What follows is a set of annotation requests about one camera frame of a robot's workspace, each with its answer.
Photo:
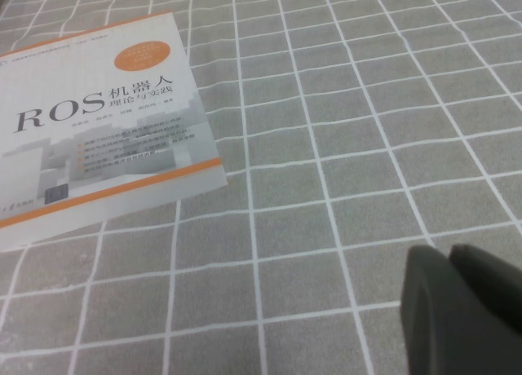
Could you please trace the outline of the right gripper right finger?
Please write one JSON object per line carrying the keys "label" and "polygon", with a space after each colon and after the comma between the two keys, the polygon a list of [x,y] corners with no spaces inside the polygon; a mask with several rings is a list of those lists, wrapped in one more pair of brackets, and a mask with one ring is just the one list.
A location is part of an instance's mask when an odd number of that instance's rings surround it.
{"label": "right gripper right finger", "polygon": [[449,261],[481,308],[466,344],[471,374],[521,373],[521,270],[472,245],[455,245]]}

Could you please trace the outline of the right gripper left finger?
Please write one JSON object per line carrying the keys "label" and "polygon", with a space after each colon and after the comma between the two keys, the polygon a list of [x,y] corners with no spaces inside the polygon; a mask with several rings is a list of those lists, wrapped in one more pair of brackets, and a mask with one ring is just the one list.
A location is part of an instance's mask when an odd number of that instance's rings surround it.
{"label": "right gripper left finger", "polygon": [[429,245],[409,249],[400,299],[400,320],[411,374],[444,372],[445,333],[438,329],[450,313],[458,273],[449,260]]}

